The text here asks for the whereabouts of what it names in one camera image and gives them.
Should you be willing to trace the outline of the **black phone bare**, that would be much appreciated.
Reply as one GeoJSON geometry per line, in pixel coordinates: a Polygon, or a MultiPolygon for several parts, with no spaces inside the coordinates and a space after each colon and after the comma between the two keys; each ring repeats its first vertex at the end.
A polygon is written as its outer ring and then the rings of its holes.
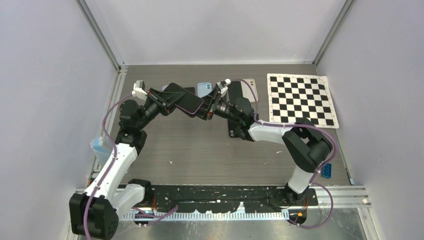
{"type": "Polygon", "coordinates": [[[177,101],[176,107],[189,117],[195,117],[195,113],[203,103],[202,98],[185,90],[184,87],[172,82],[162,87],[167,93],[183,93],[183,96],[177,101]]]}

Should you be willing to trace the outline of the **light-blue phone case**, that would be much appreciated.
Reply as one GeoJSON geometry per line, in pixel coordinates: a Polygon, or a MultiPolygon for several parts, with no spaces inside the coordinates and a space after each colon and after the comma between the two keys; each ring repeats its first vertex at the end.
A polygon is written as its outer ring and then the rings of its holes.
{"type": "Polygon", "coordinates": [[[207,96],[213,90],[213,86],[210,82],[199,82],[197,84],[197,96],[203,98],[207,96]]]}

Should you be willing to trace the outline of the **black phone case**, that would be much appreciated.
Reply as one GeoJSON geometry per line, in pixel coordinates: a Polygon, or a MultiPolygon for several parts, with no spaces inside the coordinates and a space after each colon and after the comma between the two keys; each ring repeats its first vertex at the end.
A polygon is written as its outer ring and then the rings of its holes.
{"type": "Polygon", "coordinates": [[[243,130],[243,126],[233,122],[231,120],[227,121],[228,126],[228,135],[230,138],[240,138],[242,140],[246,140],[247,135],[243,130]]]}

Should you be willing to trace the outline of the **beige phone case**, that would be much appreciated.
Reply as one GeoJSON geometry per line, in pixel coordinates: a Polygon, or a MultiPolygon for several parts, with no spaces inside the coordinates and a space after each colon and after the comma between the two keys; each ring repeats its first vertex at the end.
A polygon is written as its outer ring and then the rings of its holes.
{"type": "Polygon", "coordinates": [[[258,100],[256,81],[253,78],[245,78],[240,82],[242,95],[248,99],[251,103],[255,103],[258,100]]]}

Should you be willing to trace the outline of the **phone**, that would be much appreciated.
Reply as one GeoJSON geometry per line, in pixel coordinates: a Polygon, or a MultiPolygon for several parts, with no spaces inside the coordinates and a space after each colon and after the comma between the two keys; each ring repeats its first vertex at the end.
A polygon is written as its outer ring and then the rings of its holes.
{"type": "Polygon", "coordinates": [[[185,87],[185,90],[189,91],[190,93],[196,95],[196,89],[195,87],[185,87]]]}

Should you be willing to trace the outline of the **black smartphone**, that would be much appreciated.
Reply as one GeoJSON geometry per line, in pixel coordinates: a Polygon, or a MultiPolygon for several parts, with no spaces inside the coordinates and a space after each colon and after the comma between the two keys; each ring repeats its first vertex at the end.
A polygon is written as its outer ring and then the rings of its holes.
{"type": "Polygon", "coordinates": [[[227,99],[228,102],[234,104],[235,101],[243,97],[242,83],[240,81],[232,81],[228,86],[227,99]]]}

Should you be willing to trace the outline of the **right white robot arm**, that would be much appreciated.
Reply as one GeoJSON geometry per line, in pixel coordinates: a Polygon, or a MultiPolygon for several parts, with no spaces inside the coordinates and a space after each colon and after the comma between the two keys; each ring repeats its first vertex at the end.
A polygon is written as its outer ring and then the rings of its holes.
{"type": "Polygon", "coordinates": [[[215,86],[202,101],[194,114],[196,117],[210,120],[219,116],[235,125],[233,131],[242,140],[286,146],[296,167],[283,193],[288,203],[299,205],[306,197],[305,191],[315,172],[335,149],[333,140],[306,118],[288,125],[260,120],[248,99],[239,97],[233,103],[224,101],[219,86],[215,86]]]}

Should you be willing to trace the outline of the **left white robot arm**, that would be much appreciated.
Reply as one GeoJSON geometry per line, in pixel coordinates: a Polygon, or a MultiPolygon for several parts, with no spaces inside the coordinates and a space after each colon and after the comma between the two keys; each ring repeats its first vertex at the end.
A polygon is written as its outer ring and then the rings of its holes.
{"type": "Polygon", "coordinates": [[[128,168],[141,153],[147,139],[143,130],[158,114],[169,115],[186,94],[183,91],[158,91],[151,88],[133,90],[109,110],[122,105],[123,122],[116,139],[106,128],[103,132],[112,144],[105,166],[83,193],[74,193],[69,200],[72,233],[110,240],[118,229],[119,219],[139,204],[148,207],[154,200],[150,181],[132,179],[120,193],[117,188],[128,168]]]}

